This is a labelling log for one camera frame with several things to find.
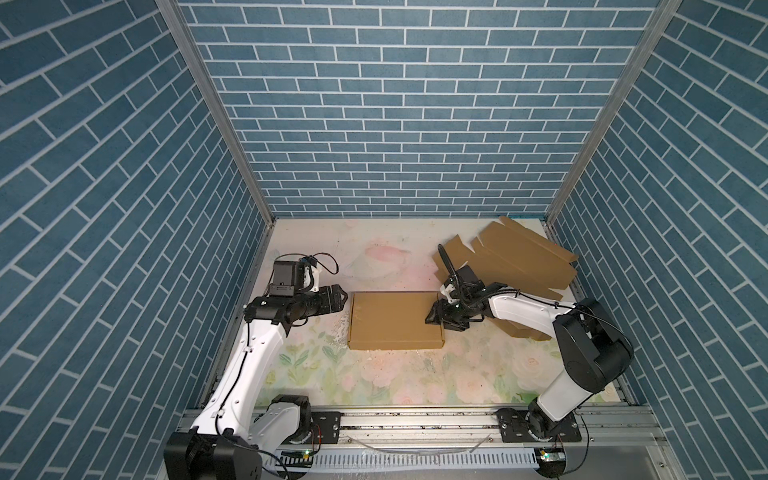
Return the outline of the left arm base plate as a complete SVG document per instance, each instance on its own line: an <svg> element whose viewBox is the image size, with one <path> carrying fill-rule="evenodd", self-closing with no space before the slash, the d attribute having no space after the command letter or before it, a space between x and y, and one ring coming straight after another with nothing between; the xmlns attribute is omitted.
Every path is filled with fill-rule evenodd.
<svg viewBox="0 0 768 480"><path fill-rule="evenodd" d="M342 413L340 411L319 411L311 414L309 431L291 440L294 445L311 445L317 449L319 445L337 444L341 433Z"/></svg>

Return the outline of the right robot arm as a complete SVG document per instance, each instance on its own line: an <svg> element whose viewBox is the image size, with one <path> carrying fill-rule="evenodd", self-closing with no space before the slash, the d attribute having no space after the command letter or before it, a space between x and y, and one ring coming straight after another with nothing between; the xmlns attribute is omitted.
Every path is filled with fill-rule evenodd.
<svg viewBox="0 0 768 480"><path fill-rule="evenodd" d="M602 317L599 302L567 305L501 283L484 284L470 266L446 265L448 278L426 316L427 324L462 332L486 318L517 323L557 342L563 370L532 400L521 420L522 437L552 441L576 429L574 411L624 374L634 347Z"/></svg>

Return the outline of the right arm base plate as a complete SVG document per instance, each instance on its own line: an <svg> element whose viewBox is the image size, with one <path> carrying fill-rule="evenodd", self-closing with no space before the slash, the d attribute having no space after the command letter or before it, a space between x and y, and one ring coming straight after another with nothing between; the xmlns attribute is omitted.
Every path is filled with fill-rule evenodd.
<svg viewBox="0 0 768 480"><path fill-rule="evenodd" d="M504 443L578 443L582 441L573 412L559 421L553 421L538 411L500 408L495 412Z"/></svg>

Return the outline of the cardboard stack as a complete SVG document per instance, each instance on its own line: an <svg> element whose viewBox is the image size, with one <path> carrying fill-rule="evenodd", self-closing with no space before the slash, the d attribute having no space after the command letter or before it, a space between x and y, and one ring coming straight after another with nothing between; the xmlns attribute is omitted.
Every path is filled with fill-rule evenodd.
<svg viewBox="0 0 768 480"><path fill-rule="evenodd" d="M454 236L433 255L441 285L464 265L486 285L497 283L484 320L512 337L533 340L554 338L555 317L570 310L563 292L576 277L577 259L508 217L491 222L468 243Z"/></svg>

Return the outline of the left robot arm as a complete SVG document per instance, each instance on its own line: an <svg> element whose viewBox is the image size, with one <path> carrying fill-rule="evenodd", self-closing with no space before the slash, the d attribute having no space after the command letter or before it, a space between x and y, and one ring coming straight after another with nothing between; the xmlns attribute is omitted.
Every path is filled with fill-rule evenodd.
<svg viewBox="0 0 768 480"><path fill-rule="evenodd" d="M267 374L290 332L313 318L343 311L347 293L322 285L319 254L289 253L273 263L264 293L242 310L238 338L206 406L163 451L171 479L292 479L279 448L321 434L304 395L275 397L253 416Z"/></svg>

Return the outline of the brown cardboard box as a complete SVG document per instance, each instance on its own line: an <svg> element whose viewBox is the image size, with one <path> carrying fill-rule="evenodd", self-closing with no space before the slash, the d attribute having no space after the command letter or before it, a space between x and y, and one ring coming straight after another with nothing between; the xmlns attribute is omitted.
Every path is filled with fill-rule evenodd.
<svg viewBox="0 0 768 480"><path fill-rule="evenodd" d="M435 350L445 344L443 328L427 324L436 292L356 292L347 345L351 350Z"/></svg>

